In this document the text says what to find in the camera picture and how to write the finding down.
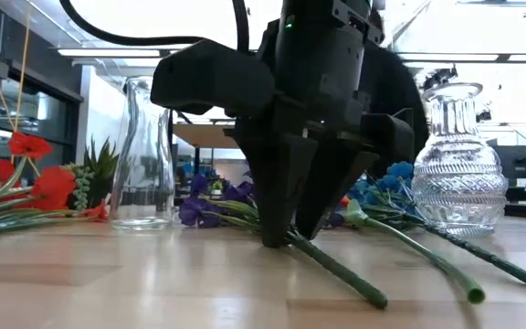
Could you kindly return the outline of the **artificial green succulent plant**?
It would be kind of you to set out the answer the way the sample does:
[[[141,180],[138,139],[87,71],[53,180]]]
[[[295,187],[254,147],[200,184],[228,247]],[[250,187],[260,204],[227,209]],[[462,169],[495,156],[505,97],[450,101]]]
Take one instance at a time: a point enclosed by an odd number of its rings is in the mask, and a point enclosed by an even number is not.
[[[72,210],[84,210],[100,206],[112,190],[119,155],[116,146],[106,139],[97,151],[95,140],[90,138],[85,149],[83,164],[67,164],[74,175],[75,189],[69,194],[67,206]]]

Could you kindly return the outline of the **purple artificial flower bunch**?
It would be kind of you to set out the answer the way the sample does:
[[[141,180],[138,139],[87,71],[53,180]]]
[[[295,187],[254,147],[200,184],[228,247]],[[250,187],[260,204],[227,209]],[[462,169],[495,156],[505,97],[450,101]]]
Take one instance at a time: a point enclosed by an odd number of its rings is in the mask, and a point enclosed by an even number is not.
[[[180,178],[187,194],[181,201],[178,216],[186,227],[218,228],[230,226],[261,235],[263,224],[255,202],[255,187],[245,181],[234,186],[218,176],[197,174]],[[312,258],[326,271],[357,291],[377,309],[387,306],[383,292],[336,259],[323,252],[298,232],[293,224],[279,238],[281,247],[288,245]]]

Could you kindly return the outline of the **black framed window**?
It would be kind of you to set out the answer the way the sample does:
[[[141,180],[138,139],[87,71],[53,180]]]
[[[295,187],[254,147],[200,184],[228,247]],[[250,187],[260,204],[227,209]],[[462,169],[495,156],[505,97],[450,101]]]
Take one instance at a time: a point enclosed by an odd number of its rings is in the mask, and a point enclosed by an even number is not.
[[[52,146],[51,154],[37,161],[37,169],[51,165],[67,165],[76,159],[76,134],[79,106],[73,101],[56,98],[35,83],[21,85],[19,74],[0,65],[0,86],[4,100],[0,100],[0,160],[9,160],[7,142],[12,127],[7,119],[17,123],[22,133],[45,139]]]

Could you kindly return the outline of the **wooden shelf black frame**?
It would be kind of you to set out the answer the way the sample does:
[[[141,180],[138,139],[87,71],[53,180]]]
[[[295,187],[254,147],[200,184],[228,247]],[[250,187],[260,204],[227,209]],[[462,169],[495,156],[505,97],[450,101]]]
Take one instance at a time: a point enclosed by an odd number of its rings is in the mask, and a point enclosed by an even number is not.
[[[196,174],[221,176],[233,183],[240,181],[239,169],[245,169],[246,157],[237,143],[225,135],[234,120],[221,109],[205,117],[169,110],[168,136],[171,138],[174,168],[174,204],[180,206],[189,195]]]

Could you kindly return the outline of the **smooth clear glass vase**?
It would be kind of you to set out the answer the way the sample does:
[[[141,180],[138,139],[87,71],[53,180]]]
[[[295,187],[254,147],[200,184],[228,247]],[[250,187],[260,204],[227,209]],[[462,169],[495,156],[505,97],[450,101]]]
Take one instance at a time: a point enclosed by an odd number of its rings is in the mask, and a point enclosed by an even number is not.
[[[159,230],[174,220],[175,182],[169,111],[150,100],[153,80],[126,81],[127,130],[110,195],[109,219],[120,230]]]

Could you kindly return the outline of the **black ceiling track bar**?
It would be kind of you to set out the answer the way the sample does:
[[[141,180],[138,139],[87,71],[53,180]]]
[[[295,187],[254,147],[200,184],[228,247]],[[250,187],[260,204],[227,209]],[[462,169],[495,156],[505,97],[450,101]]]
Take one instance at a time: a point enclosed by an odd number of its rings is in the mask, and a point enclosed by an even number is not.
[[[516,7],[526,9],[526,0],[455,0],[457,5],[484,5],[495,7]]]

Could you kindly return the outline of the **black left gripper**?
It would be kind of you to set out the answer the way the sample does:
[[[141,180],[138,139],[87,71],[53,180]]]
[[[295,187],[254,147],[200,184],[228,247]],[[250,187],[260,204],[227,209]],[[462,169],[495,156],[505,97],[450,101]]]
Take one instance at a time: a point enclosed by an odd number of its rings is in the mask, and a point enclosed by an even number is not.
[[[244,53],[201,40],[163,58],[153,73],[152,103],[192,114],[221,107],[236,119],[231,136],[252,174],[264,246],[284,244],[321,142],[350,134],[347,145],[379,156],[363,128],[371,114],[360,87],[368,44],[279,38]],[[413,155],[413,121],[388,118],[408,131]]]

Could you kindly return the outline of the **cut-glass patterned vase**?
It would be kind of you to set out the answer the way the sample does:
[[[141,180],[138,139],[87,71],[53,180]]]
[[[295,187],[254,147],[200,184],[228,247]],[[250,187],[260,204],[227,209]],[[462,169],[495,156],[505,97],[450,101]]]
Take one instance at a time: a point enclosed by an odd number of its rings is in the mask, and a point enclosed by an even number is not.
[[[463,237],[493,234],[507,202],[508,180],[499,156],[477,128],[481,92],[479,83],[452,82],[423,94],[430,135],[414,164],[416,212]]]

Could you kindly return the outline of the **blue artificial flower bunch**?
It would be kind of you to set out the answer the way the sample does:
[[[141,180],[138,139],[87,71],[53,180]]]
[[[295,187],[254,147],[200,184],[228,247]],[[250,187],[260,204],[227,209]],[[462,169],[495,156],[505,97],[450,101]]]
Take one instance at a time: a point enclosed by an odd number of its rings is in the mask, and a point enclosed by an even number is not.
[[[425,249],[405,235],[410,229],[421,228],[526,283],[525,269],[426,221],[416,210],[413,171],[411,164],[401,162],[389,166],[385,175],[376,180],[358,180],[342,200],[344,222],[354,227],[382,227],[423,253]]]

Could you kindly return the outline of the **red artificial flower bunch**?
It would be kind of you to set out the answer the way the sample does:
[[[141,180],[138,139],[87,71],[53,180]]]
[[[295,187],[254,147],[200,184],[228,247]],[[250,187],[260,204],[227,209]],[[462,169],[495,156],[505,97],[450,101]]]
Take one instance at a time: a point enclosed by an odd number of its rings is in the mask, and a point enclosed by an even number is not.
[[[0,233],[85,220],[81,210],[67,205],[77,187],[65,166],[44,168],[30,186],[21,185],[27,165],[52,151],[42,138],[14,132],[7,143],[10,160],[0,160]]]
[[[82,216],[95,222],[107,222],[109,218],[106,208],[106,201],[102,200],[98,206],[86,209]]]

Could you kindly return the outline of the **orange artificial tulip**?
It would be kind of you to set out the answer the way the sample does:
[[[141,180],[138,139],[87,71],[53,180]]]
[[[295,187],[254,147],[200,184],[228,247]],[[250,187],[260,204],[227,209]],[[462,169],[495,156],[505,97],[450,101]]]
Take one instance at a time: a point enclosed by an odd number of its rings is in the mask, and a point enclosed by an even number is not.
[[[467,301],[480,304],[485,301],[486,293],[482,287],[464,271],[461,271],[448,260],[442,258],[433,250],[428,249],[404,233],[402,217],[405,212],[385,206],[362,205],[357,199],[344,196],[338,204],[337,211],[343,217],[343,222],[349,226],[371,227],[392,235],[405,245],[421,254],[432,264],[443,271],[465,293]]]

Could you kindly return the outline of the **black computer monitor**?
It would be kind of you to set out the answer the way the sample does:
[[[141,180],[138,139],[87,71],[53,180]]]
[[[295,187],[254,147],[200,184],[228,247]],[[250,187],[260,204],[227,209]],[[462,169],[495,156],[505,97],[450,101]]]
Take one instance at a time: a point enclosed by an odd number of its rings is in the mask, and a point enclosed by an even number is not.
[[[526,145],[497,145],[493,149],[500,158],[502,174],[508,179],[509,187],[515,187],[518,179],[526,178]]]

